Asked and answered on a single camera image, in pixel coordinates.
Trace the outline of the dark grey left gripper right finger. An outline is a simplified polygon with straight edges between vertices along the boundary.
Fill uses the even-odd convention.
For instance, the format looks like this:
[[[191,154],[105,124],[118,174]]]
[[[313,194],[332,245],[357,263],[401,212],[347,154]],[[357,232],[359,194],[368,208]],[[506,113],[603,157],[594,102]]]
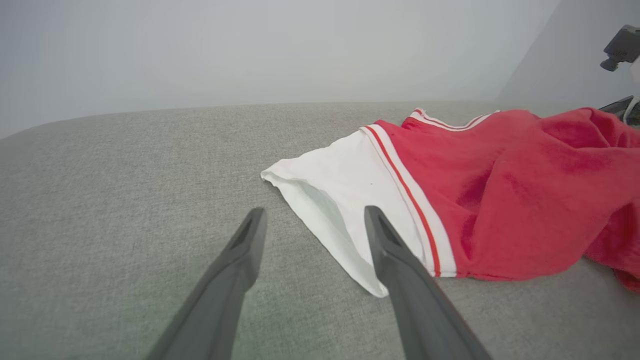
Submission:
[[[490,354],[379,207],[365,207],[375,276],[387,288],[408,360],[489,360]]]

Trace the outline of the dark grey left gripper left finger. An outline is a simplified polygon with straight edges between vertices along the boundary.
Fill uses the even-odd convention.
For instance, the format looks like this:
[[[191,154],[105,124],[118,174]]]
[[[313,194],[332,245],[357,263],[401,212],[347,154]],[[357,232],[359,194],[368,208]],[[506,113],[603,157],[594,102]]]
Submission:
[[[170,321],[149,360],[229,360],[245,294],[255,284],[267,229],[253,208]]]

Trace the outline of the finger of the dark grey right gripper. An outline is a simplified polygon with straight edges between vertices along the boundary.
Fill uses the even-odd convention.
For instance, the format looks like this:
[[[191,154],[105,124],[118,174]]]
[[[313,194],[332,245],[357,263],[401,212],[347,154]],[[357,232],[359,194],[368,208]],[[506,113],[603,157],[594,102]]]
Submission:
[[[599,110],[613,114],[626,125],[640,125],[640,96],[627,96],[626,98],[613,102],[612,104],[608,104]]]

